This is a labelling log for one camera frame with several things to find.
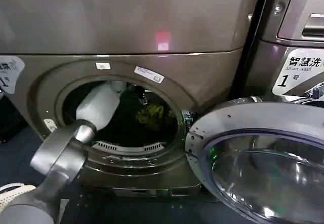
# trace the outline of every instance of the front-load washing machine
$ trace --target front-load washing machine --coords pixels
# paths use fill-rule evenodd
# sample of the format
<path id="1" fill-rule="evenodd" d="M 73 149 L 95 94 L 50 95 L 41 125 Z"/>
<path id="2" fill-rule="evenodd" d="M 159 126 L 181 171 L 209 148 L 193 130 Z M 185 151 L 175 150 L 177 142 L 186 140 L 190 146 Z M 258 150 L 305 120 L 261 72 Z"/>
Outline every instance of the front-load washing machine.
<path id="1" fill-rule="evenodd" d="M 0 0 L 1 88 L 45 139 L 93 88 L 120 86 L 80 181 L 120 196 L 193 193 L 184 138 L 226 100 L 256 1 Z"/>
<path id="2" fill-rule="evenodd" d="M 323 2 L 265 1 L 254 44 L 237 80 L 239 88 L 244 84 L 242 78 L 246 79 L 243 95 L 304 95 L 323 99 Z"/>

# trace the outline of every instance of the washing machine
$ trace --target washing machine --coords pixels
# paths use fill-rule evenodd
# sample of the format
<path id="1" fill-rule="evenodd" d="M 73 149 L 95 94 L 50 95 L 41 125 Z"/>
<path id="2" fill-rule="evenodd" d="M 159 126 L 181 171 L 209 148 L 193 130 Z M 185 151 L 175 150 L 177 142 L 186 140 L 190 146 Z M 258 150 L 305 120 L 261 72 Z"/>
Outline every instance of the washing machine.
<path id="1" fill-rule="evenodd" d="M 1 88 L 45 139 L 95 87 L 121 85 L 80 182 L 182 196 L 189 127 L 227 99 L 257 0 L 0 0 Z"/>
<path id="2" fill-rule="evenodd" d="M 246 59 L 240 65 L 236 83 L 240 96 L 303 95 L 323 99 L 323 0 L 263 1 L 258 12 L 261 19 L 254 21 L 256 36 L 250 39 L 253 45 L 245 50 Z"/>

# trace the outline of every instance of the sticker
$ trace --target sticker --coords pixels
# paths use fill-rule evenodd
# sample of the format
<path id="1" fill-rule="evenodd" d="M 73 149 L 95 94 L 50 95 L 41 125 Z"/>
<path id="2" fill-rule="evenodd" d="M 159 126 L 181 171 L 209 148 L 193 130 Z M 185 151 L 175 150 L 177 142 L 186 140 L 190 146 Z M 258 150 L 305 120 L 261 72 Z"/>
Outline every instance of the sticker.
<path id="1" fill-rule="evenodd" d="M 17 79 L 25 63 L 15 56 L 0 56 L 0 87 L 9 94 L 14 94 Z"/>
<path id="2" fill-rule="evenodd" d="M 145 77 L 145 78 L 147 78 L 149 80 L 152 80 L 154 82 L 157 82 L 159 84 L 161 84 L 162 81 L 165 78 L 164 76 L 162 76 L 162 75 L 160 75 L 158 73 L 155 73 L 155 72 L 153 72 L 153 71 L 151 71 L 149 69 L 145 69 L 145 68 L 138 67 L 138 66 L 136 66 L 134 72 L 136 74 L 139 74 L 140 76 L 143 76 L 143 77 Z"/>
<path id="3" fill-rule="evenodd" d="M 96 63 L 98 70 L 111 69 L 110 63 Z"/>
<path id="4" fill-rule="evenodd" d="M 288 55 L 272 88 L 272 93 L 284 95 L 322 72 L 324 72 L 323 49 L 295 49 Z"/>
<path id="5" fill-rule="evenodd" d="M 51 132 L 57 129 L 57 126 L 52 119 L 44 119 L 44 123 Z"/>

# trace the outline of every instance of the dark floor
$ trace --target dark floor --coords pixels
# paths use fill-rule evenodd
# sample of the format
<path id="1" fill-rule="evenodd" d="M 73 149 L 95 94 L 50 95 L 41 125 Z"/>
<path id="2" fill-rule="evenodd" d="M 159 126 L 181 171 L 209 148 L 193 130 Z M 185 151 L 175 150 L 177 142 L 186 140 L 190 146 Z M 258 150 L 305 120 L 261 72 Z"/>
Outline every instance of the dark floor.
<path id="1" fill-rule="evenodd" d="M 41 140 L 26 128 L 0 145 L 0 186 L 23 182 L 38 185 L 43 177 L 29 167 Z M 90 193 L 76 184 L 63 195 L 69 199 L 62 224 L 251 224 L 220 202 L 202 199 L 173 200 L 111 199 Z"/>

